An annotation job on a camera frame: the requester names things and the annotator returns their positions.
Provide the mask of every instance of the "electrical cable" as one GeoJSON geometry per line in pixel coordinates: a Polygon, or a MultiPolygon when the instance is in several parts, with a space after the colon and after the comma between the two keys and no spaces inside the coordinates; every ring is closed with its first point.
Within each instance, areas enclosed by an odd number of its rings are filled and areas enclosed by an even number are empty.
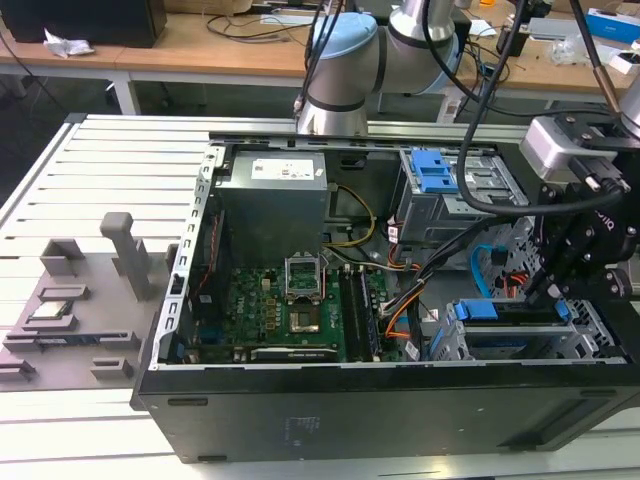
{"type": "Polygon", "coordinates": [[[413,279],[413,285],[409,287],[409,289],[407,289],[407,291],[405,291],[403,294],[391,299],[385,305],[383,311],[381,312],[382,316],[387,317],[395,312],[396,305],[402,304],[406,301],[406,299],[413,295],[417,291],[417,289],[423,288],[424,282],[433,273],[435,273],[435,270],[444,265],[450,257],[467,248],[468,245],[478,236],[480,232],[487,228],[503,225],[505,223],[513,223],[513,221],[513,218],[510,217],[485,218],[471,225],[467,229],[458,233],[455,237],[443,243],[433,254],[431,254],[427,262],[416,273],[413,279]]]}
{"type": "Polygon", "coordinates": [[[215,249],[216,249],[216,236],[218,231],[218,222],[219,222],[219,218],[215,217],[213,219],[213,228],[211,230],[211,247],[210,247],[211,258],[209,258],[209,267],[207,268],[207,273],[205,273],[204,278],[200,282],[200,285],[198,285],[198,288],[196,288],[191,294],[191,300],[196,298],[198,293],[200,293],[200,291],[202,290],[202,287],[204,287],[204,285],[207,283],[207,280],[209,280],[209,277],[213,273],[213,264],[215,263],[215,260],[216,260],[215,249]]]}
{"type": "Polygon", "coordinates": [[[530,215],[567,215],[584,211],[598,210],[613,205],[622,200],[622,197],[624,195],[622,186],[614,185],[611,187],[610,192],[587,200],[580,200],[573,203],[533,206],[495,205],[492,203],[486,203],[475,198],[469,190],[469,186],[467,185],[465,178],[465,163],[467,160],[467,152],[471,147],[473,136],[478,128],[478,125],[480,124],[482,115],[485,109],[488,107],[489,100],[491,99],[491,93],[493,92],[493,89],[495,88],[498,79],[502,74],[502,70],[507,62],[507,59],[509,58],[509,52],[511,51],[511,46],[515,39],[515,35],[520,30],[520,25],[522,23],[526,5],[526,0],[520,0],[518,2],[518,5],[516,7],[516,14],[513,19],[513,28],[507,36],[505,47],[502,51],[502,54],[500,55],[498,64],[496,65],[493,75],[491,75],[491,78],[489,79],[489,84],[482,95],[478,110],[476,111],[474,118],[469,123],[469,128],[467,129],[464,140],[462,141],[462,145],[460,146],[458,163],[456,166],[456,181],[458,184],[458,190],[460,191],[463,200],[470,207],[475,208],[476,210],[480,210],[481,212],[503,216],[524,217],[530,215]]]}
{"type": "MultiPolygon", "coordinates": [[[[275,21],[277,21],[280,25],[284,25],[277,17],[268,17],[271,18],[275,21]]],[[[211,33],[215,33],[216,35],[220,35],[221,37],[225,37],[228,38],[229,40],[236,40],[236,41],[257,41],[257,42],[280,42],[282,41],[282,37],[278,37],[278,33],[282,33],[285,32],[287,33],[287,35],[289,35],[289,37],[291,37],[291,39],[293,39],[293,41],[299,43],[300,45],[304,46],[304,44],[298,40],[297,38],[293,37],[290,33],[291,30],[295,30],[298,28],[304,28],[309,26],[309,24],[304,24],[304,25],[292,25],[292,26],[283,26],[283,28],[277,29],[277,30],[270,30],[268,32],[260,32],[260,33],[253,33],[250,35],[233,35],[230,33],[227,33],[227,30],[229,29],[229,27],[237,27],[237,28],[242,28],[242,27],[246,27],[247,25],[251,25],[252,23],[256,23],[256,22],[261,22],[263,20],[263,18],[259,18],[256,20],[251,20],[250,22],[247,23],[243,23],[241,25],[239,24],[235,24],[233,23],[229,17],[226,17],[224,15],[215,15],[214,17],[212,17],[211,19],[209,19],[209,21],[207,22],[207,30],[209,30],[211,33]],[[215,22],[216,20],[219,20],[221,18],[225,18],[227,20],[227,26],[224,28],[224,30],[218,30],[216,28],[214,28],[214,26],[212,25],[213,22],[215,22]]]]}
{"type": "Polygon", "coordinates": [[[4,47],[8,50],[8,52],[11,54],[11,56],[13,57],[13,59],[18,62],[18,65],[20,65],[25,72],[27,72],[27,74],[38,84],[40,85],[40,88],[42,88],[42,91],[44,93],[47,94],[47,96],[51,99],[51,101],[53,103],[55,103],[58,108],[60,108],[60,110],[62,110],[66,115],[69,114],[69,110],[67,110],[64,105],[62,105],[58,99],[56,97],[53,96],[53,94],[49,91],[49,89],[47,87],[44,86],[44,84],[40,81],[40,79],[38,77],[36,77],[33,73],[31,73],[31,70],[29,70],[29,68],[22,63],[22,60],[20,60],[18,58],[18,56],[13,52],[13,50],[11,50],[11,47],[9,46],[9,44],[7,43],[7,41],[4,38],[4,35],[2,34],[2,31],[0,31],[0,41],[2,41],[4,47]]]}
{"type": "Polygon", "coordinates": [[[365,202],[360,195],[358,195],[356,192],[351,190],[349,187],[345,185],[338,185],[338,190],[344,190],[345,192],[349,193],[353,198],[355,198],[358,201],[360,205],[362,205],[365,208],[365,210],[369,214],[369,222],[370,222],[369,230],[367,230],[367,233],[365,234],[364,237],[359,238],[357,240],[353,240],[350,242],[330,242],[330,243],[324,243],[323,245],[325,247],[347,248],[347,247],[355,247],[368,242],[373,236],[374,232],[376,231],[376,217],[373,215],[373,210],[371,210],[371,207],[367,205],[367,202],[365,202]]]}
{"type": "Polygon", "coordinates": [[[327,43],[329,43],[329,38],[331,37],[331,34],[333,33],[333,29],[335,28],[336,23],[338,22],[338,17],[342,12],[343,6],[344,6],[344,0],[339,0],[338,6],[336,8],[336,13],[333,14],[333,19],[331,20],[331,25],[329,25],[329,30],[327,31],[327,35],[324,36],[324,41],[323,41],[324,29],[327,25],[329,15],[326,15],[324,18],[324,21],[322,22],[320,35],[318,35],[318,44],[316,45],[315,49],[312,49],[311,58],[309,60],[309,67],[307,68],[307,72],[302,82],[302,90],[300,92],[300,99],[302,101],[302,104],[300,106],[300,109],[302,109],[302,107],[304,106],[304,102],[307,101],[309,85],[311,84],[311,80],[313,79],[313,75],[315,74],[316,67],[318,65],[318,62],[320,61],[320,57],[322,56],[322,52],[324,52],[324,49],[327,46],[327,43]]]}
{"type": "Polygon", "coordinates": [[[331,253],[333,253],[336,257],[338,257],[340,260],[342,260],[345,263],[353,263],[354,265],[362,265],[365,267],[372,267],[372,268],[379,268],[381,270],[387,270],[389,272],[398,272],[398,271],[402,271],[402,269],[398,269],[398,268],[394,268],[394,267],[389,267],[387,265],[382,265],[381,263],[374,263],[374,262],[359,262],[358,260],[355,260],[351,257],[349,257],[348,255],[345,255],[342,252],[339,252],[337,249],[332,248],[332,247],[325,247],[327,250],[329,250],[331,253]]]}
{"type": "MultiPolygon", "coordinates": [[[[309,57],[311,56],[311,50],[313,48],[313,35],[316,31],[316,22],[318,21],[318,17],[320,17],[320,12],[322,11],[322,6],[324,5],[324,0],[318,0],[318,6],[316,7],[316,11],[313,14],[313,20],[311,21],[311,27],[309,28],[309,36],[307,37],[307,44],[304,47],[304,67],[309,68],[309,57]]],[[[329,15],[324,16],[324,21],[322,22],[322,31],[324,31],[324,27],[327,23],[329,15]]]]}
{"type": "MultiPolygon", "coordinates": [[[[456,75],[449,69],[445,61],[442,59],[440,54],[438,53],[438,49],[429,34],[429,5],[432,0],[425,0],[425,5],[422,9],[422,29],[425,37],[425,41],[427,42],[427,46],[429,47],[429,51],[433,56],[433,59],[436,61],[440,69],[444,72],[444,74],[451,80],[451,82],[458,87],[458,89],[464,93],[467,97],[473,100],[476,103],[480,103],[480,97],[469,90],[466,85],[464,85],[456,75]]],[[[567,108],[567,109],[553,109],[553,110],[542,110],[539,112],[512,112],[509,110],[504,110],[498,107],[489,107],[489,110],[500,113],[502,115],[510,115],[512,117],[539,117],[544,115],[556,115],[559,113],[592,113],[594,115],[610,115],[609,112],[604,112],[602,110],[589,109],[589,108],[567,108]]]]}

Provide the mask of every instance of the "table leg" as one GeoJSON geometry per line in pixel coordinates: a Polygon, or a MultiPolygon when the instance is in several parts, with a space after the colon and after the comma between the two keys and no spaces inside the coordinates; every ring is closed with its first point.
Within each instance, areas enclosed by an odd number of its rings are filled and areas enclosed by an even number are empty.
{"type": "Polygon", "coordinates": [[[446,87],[444,89],[444,98],[440,104],[440,112],[438,113],[438,123],[455,122],[458,109],[464,98],[464,93],[456,87],[446,87]]]}
{"type": "Polygon", "coordinates": [[[140,115],[140,104],[136,88],[128,75],[118,75],[113,79],[120,111],[123,115],[140,115]]]}

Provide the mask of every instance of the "black cable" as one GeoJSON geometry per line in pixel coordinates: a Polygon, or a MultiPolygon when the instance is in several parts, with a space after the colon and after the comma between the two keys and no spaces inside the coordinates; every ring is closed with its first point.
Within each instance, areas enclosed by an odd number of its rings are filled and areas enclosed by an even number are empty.
{"type": "Polygon", "coordinates": [[[221,37],[225,37],[225,38],[228,38],[230,40],[251,40],[251,39],[260,40],[261,38],[264,38],[264,37],[269,37],[269,36],[272,36],[272,35],[276,35],[278,33],[288,32],[289,30],[295,30],[297,28],[304,28],[304,27],[307,26],[307,25],[293,25],[291,27],[283,27],[283,28],[280,28],[278,30],[271,30],[269,32],[253,33],[251,35],[232,35],[230,33],[226,33],[226,30],[229,27],[238,27],[238,28],[246,27],[247,25],[250,25],[252,23],[259,22],[262,19],[252,20],[252,21],[244,23],[242,25],[234,25],[233,23],[231,23],[231,21],[229,21],[227,19],[227,21],[229,22],[229,24],[227,25],[227,28],[225,30],[220,31],[220,30],[215,29],[213,27],[213,25],[211,25],[211,24],[213,22],[215,22],[216,20],[219,20],[221,18],[226,18],[226,17],[224,15],[216,15],[216,16],[212,17],[207,22],[207,30],[209,30],[211,33],[215,33],[216,35],[220,35],[221,37]]]}
{"type": "Polygon", "coordinates": [[[336,23],[338,22],[338,17],[340,16],[340,12],[342,11],[343,5],[344,5],[344,0],[340,0],[336,8],[336,13],[334,13],[333,15],[333,19],[331,21],[331,25],[329,26],[327,35],[324,37],[324,41],[322,40],[322,36],[324,34],[324,27],[326,26],[326,22],[329,17],[328,15],[325,16],[325,20],[322,23],[322,29],[320,30],[320,35],[318,35],[318,44],[316,45],[316,48],[311,53],[309,68],[307,69],[307,73],[302,83],[301,98],[303,103],[306,101],[307,93],[309,91],[309,85],[311,84],[311,80],[313,79],[313,75],[315,74],[316,67],[318,65],[318,62],[320,61],[320,57],[322,56],[322,52],[327,46],[327,43],[329,43],[329,38],[331,37],[331,34],[333,33],[333,29],[335,28],[336,23]]]}
{"type": "Polygon", "coordinates": [[[621,186],[614,186],[611,188],[609,193],[588,200],[581,200],[574,203],[534,206],[494,205],[491,203],[485,203],[475,198],[469,190],[469,186],[467,185],[465,179],[465,162],[467,160],[467,151],[469,150],[469,147],[473,142],[473,136],[478,128],[478,125],[480,124],[482,114],[484,113],[485,109],[488,106],[489,100],[491,99],[491,93],[493,92],[493,89],[495,88],[498,79],[502,74],[502,70],[507,62],[507,59],[509,58],[509,52],[511,51],[511,46],[515,39],[516,33],[520,30],[520,24],[522,23],[522,18],[526,6],[527,0],[520,0],[518,2],[518,5],[516,7],[516,14],[513,20],[513,28],[507,36],[504,50],[500,55],[500,60],[498,60],[498,64],[496,65],[493,75],[491,75],[491,78],[489,79],[489,84],[486,88],[486,91],[482,95],[478,110],[475,113],[475,117],[471,120],[462,145],[460,146],[460,153],[458,154],[458,163],[456,166],[456,180],[460,194],[462,195],[464,201],[469,204],[469,206],[475,208],[476,210],[480,210],[481,212],[493,213],[495,215],[518,217],[528,215],[574,214],[583,211],[597,210],[617,203],[622,199],[624,195],[624,190],[621,186]]]}
{"type": "Polygon", "coordinates": [[[68,115],[68,114],[69,114],[69,110],[67,110],[67,109],[64,107],[64,105],[62,105],[62,104],[58,101],[58,99],[57,99],[56,97],[54,97],[54,96],[53,96],[53,94],[52,94],[52,93],[47,89],[47,87],[45,87],[45,86],[44,86],[44,84],[40,81],[40,79],[39,79],[38,77],[36,77],[33,73],[31,73],[31,70],[29,70],[29,68],[28,68],[24,63],[22,63],[22,60],[20,60],[20,59],[18,58],[18,56],[17,56],[15,53],[13,53],[13,50],[11,50],[11,47],[9,47],[9,44],[8,44],[8,43],[7,43],[7,41],[4,39],[4,35],[2,34],[2,31],[0,31],[0,40],[1,40],[1,41],[2,41],[2,43],[4,44],[4,46],[5,46],[5,48],[7,49],[7,51],[11,54],[11,56],[13,57],[13,59],[14,59],[16,62],[18,62],[18,65],[20,65],[20,66],[24,69],[24,71],[25,71],[25,72],[27,72],[27,74],[28,74],[31,78],[33,78],[33,80],[34,80],[38,85],[40,85],[40,88],[42,88],[42,91],[43,91],[44,93],[46,93],[46,94],[47,94],[47,96],[48,96],[48,97],[53,101],[53,103],[55,103],[55,104],[60,108],[60,110],[62,110],[65,114],[67,114],[67,115],[68,115]]]}
{"type": "MultiPolygon", "coordinates": [[[[442,57],[438,53],[438,49],[429,34],[429,4],[431,0],[425,0],[425,5],[422,9],[422,31],[424,33],[425,41],[427,42],[427,46],[429,47],[429,51],[433,56],[433,59],[436,61],[440,69],[444,72],[444,74],[451,80],[451,82],[460,89],[462,93],[464,93],[467,97],[471,98],[476,103],[480,103],[480,97],[469,90],[466,85],[464,85],[455,74],[449,69],[447,64],[442,57]]],[[[555,109],[555,110],[542,110],[540,112],[511,112],[509,110],[503,110],[502,108],[489,106],[489,110],[500,113],[502,115],[510,115],[512,117],[539,117],[544,115],[556,115],[560,113],[592,113],[594,115],[610,115],[609,112],[604,112],[602,110],[595,110],[589,108],[567,108],[567,109],[555,109]]]]}
{"type": "MultiPolygon", "coordinates": [[[[469,46],[469,50],[464,50],[464,53],[466,53],[471,58],[473,58],[476,64],[476,78],[474,80],[473,87],[471,87],[471,91],[475,93],[476,88],[478,88],[478,84],[480,83],[480,78],[482,76],[482,85],[478,90],[478,93],[480,93],[484,88],[484,83],[486,79],[486,73],[485,73],[486,64],[482,61],[481,52],[482,51],[487,52],[497,58],[500,58],[500,56],[497,53],[489,50],[488,48],[485,48],[474,42],[469,42],[468,46],[469,46]]],[[[498,82],[499,84],[506,82],[509,79],[509,76],[511,75],[511,69],[509,68],[508,64],[505,65],[505,68],[507,69],[507,74],[504,76],[502,80],[498,82]]],[[[494,92],[494,98],[492,99],[492,105],[493,105],[493,102],[495,102],[495,92],[494,92]]],[[[469,97],[465,97],[462,103],[460,104],[460,106],[458,107],[458,112],[456,113],[454,121],[458,120],[458,117],[466,110],[468,104],[469,104],[469,97]]]]}
{"type": "MultiPolygon", "coordinates": [[[[470,55],[476,64],[476,79],[473,82],[473,87],[471,87],[471,91],[475,92],[476,88],[478,88],[478,84],[480,83],[480,69],[478,68],[478,59],[476,58],[475,54],[469,50],[465,50],[464,53],[466,53],[467,55],[470,55]]],[[[454,121],[458,120],[458,117],[462,115],[462,112],[466,110],[468,104],[469,104],[469,97],[464,97],[464,100],[458,107],[458,111],[456,112],[454,121]]]]}
{"type": "MultiPolygon", "coordinates": [[[[304,67],[309,68],[309,57],[311,56],[311,50],[313,48],[313,35],[316,31],[316,22],[318,21],[318,17],[320,16],[320,12],[322,11],[322,7],[324,6],[324,0],[318,0],[318,6],[316,7],[316,11],[313,14],[313,20],[311,22],[311,27],[309,28],[309,36],[307,37],[307,44],[304,47],[304,67]]],[[[322,22],[322,30],[327,23],[328,15],[325,15],[324,20],[322,22]]]]}

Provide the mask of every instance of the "white table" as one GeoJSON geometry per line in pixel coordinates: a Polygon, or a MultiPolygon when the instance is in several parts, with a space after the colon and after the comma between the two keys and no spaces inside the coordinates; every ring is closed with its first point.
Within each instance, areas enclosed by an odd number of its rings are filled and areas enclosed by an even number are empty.
{"type": "MultiPolygon", "coordinates": [[[[134,235],[145,238],[149,251],[163,252],[182,231],[208,132],[267,129],[288,132],[293,125],[288,120],[118,116],[65,124],[0,210],[0,338],[43,272],[38,256],[49,237],[74,237],[83,251],[111,252],[98,225],[107,210],[124,205],[136,220],[134,235]]],[[[375,134],[442,139],[463,129],[370,126],[375,134]]],[[[521,127],[485,126],[479,136],[517,141],[523,133],[521,127]]],[[[640,478],[640,409],[623,412],[552,453],[183,465],[153,420],[129,408],[130,394],[0,394],[0,478],[640,478]],[[567,476],[552,475],[558,472],[567,476]]]]}

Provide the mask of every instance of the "motherboard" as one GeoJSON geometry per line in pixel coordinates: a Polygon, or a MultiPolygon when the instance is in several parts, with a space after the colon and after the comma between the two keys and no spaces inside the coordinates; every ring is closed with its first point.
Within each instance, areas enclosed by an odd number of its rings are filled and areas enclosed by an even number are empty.
{"type": "Polygon", "coordinates": [[[381,271],[292,272],[289,277],[286,267],[234,269],[223,317],[202,314],[197,322],[199,361],[279,363],[288,362],[292,352],[315,361],[371,361],[381,353],[377,310],[388,300],[381,271]],[[291,293],[316,286],[318,296],[291,293]]]}

